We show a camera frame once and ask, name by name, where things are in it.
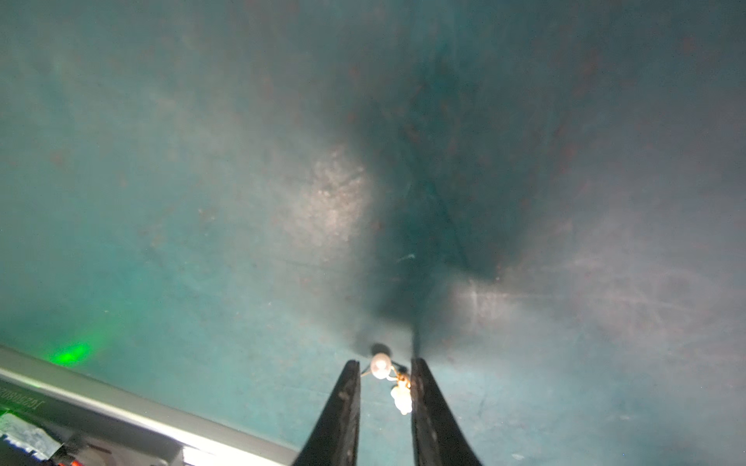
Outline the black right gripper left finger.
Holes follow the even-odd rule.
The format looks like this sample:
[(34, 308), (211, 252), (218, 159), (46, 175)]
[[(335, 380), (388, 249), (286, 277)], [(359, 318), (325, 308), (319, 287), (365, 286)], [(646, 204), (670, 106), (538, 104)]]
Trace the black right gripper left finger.
[(349, 360), (293, 466), (356, 466), (361, 419), (361, 363)]

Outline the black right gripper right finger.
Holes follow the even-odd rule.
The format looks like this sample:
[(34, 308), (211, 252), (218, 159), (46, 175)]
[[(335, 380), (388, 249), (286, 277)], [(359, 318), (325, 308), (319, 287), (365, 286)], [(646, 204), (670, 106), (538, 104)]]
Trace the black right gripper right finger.
[(415, 464), (482, 465), (466, 441), (425, 359), (412, 359), (410, 381)]

